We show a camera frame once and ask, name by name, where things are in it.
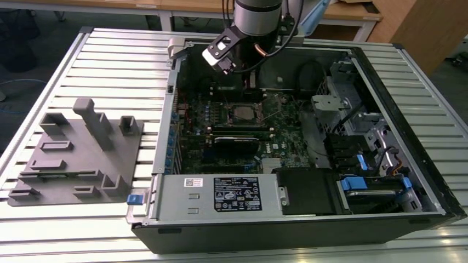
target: blue tab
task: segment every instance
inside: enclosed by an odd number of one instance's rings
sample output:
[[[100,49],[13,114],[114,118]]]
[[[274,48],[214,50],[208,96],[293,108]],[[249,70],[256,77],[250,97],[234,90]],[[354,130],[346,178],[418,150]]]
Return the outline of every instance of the blue tab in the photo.
[[[364,156],[362,155],[357,155],[357,160],[360,162],[361,169],[362,170],[368,170],[366,163],[365,163],[365,160],[364,160]]]
[[[342,191],[348,191],[349,190],[349,183],[345,179],[341,180],[341,187],[342,187]]]
[[[344,191],[348,190],[365,190],[366,184],[364,177],[346,177],[341,180],[341,187]]]
[[[128,205],[142,205],[142,195],[129,195],[126,197]]]
[[[406,189],[412,188],[412,184],[408,177],[402,177],[402,184]]]

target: warning label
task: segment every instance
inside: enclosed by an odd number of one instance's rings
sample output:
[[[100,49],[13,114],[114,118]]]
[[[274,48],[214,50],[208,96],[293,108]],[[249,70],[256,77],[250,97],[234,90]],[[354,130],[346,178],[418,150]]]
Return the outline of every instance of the warning label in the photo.
[[[214,210],[217,212],[260,211],[258,178],[214,178]]]

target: aluminum extrusion table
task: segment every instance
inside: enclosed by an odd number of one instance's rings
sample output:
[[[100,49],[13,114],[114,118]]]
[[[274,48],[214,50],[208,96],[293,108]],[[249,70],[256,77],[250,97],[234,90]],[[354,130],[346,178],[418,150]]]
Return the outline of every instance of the aluminum extrusion table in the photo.
[[[468,219],[382,245],[154,255],[125,222],[125,203],[8,206],[9,189],[41,136],[41,116],[61,112],[66,118],[76,117],[77,97],[93,98],[96,111],[109,119],[133,115],[145,121],[132,186],[149,186],[170,69],[166,47],[174,36],[216,37],[102,28],[78,34],[0,159],[0,262],[462,262],[468,258]],[[361,47],[468,212],[468,128],[406,52],[390,44],[308,43]],[[134,213],[144,215],[144,207]]]

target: gray plastic base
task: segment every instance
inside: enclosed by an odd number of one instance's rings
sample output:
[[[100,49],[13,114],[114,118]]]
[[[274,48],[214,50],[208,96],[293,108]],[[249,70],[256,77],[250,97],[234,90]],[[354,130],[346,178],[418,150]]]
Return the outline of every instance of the gray plastic base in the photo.
[[[9,194],[10,206],[125,202],[142,121],[130,116],[108,121],[101,113],[97,116],[110,141],[106,151],[82,120],[66,120],[60,113],[44,117],[41,127],[53,126],[52,137],[44,133],[40,139]]]

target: table leg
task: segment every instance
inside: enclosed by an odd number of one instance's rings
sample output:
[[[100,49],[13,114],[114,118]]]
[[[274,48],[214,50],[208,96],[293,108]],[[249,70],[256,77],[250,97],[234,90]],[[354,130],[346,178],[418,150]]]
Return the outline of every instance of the table leg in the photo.
[[[170,11],[160,10],[160,19],[162,31],[173,31],[173,17]]]
[[[53,11],[58,22],[65,21],[65,12]]]
[[[356,36],[353,38],[354,42],[365,42],[374,27],[376,21],[365,21],[362,26],[358,28]]]

